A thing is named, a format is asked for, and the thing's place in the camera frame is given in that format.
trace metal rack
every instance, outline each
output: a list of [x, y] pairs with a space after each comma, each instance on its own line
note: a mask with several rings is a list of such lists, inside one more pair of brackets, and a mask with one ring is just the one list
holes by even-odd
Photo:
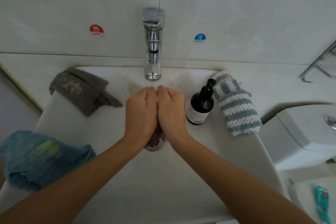
[[322, 65], [323, 61], [326, 59], [326, 57], [329, 56], [335, 56], [336, 57], [336, 42], [334, 42], [325, 52], [322, 53], [321, 56], [319, 56], [317, 58], [317, 60], [314, 61], [313, 64], [311, 64], [301, 75], [301, 81], [303, 82], [307, 82], [307, 83], [312, 83], [310, 81], [307, 81], [305, 79], [305, 77], [307, 76], [307, 74], [312, 71], [314, 68], [318, 69], [319, 71], [321, 71], [324, 75], [326, 75], [327, 77], [331, 78], [331, 79], [336, 79], [336, 76], [331, 75], [330, 73], [328, 73], [326, 70], [322, 69], [320, 67], [320, 65]]

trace forearm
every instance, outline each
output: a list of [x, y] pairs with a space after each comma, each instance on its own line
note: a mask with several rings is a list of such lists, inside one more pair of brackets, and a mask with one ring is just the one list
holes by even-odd
[[126, 138], [0, 214], [0, 223], [71, 223], [90, 199], [138, 153]]
[[174, 150], [214, 190], [239, 223], [315, 223], [279, 193], [189, 135]]

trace blue sticker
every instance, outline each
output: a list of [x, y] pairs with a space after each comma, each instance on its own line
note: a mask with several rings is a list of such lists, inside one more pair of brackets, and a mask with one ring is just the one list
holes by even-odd
[[195, 43], [196, 44], [202, 44], [205, 41], [205, 35], [204, 34], [198, 34], [195, 36]]

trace faucet base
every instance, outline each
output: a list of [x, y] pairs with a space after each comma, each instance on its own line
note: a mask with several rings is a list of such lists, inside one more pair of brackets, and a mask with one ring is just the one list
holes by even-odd
[[145, 78], [149, 81], [157, 81], [161, 78], [161, 74], [159, 75], [148, 75], [148, 74], [145, 74]]

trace person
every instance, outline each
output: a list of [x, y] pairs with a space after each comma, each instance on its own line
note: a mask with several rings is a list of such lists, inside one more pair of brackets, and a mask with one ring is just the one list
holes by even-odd
[[71, 223], [149, 141], [159, 121], [166, 140], [213, 189], [240, 224], [314, 224], [278, 192], [221, 158], [187, 132], [184, 95], [159, 86], [126, 102], [125, 134], [96, 158], [0, 214], [0, 223]]

